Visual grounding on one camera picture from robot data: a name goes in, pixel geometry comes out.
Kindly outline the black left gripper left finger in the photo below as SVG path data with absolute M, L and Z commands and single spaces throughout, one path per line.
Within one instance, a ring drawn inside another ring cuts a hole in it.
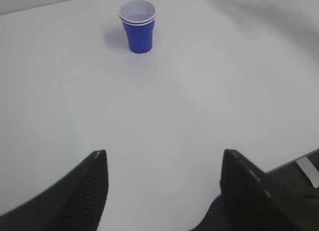
M 94 151 L 66 176 L 0 217 L 2 231 L 95 231 L 109 189 L 107 153 Z

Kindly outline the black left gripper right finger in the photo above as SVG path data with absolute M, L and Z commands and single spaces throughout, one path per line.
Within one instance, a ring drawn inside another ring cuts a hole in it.
M 236 231 L 317 231 L 319 206 L 267 176 L 236 150 L 223 154 L 223 205 Z

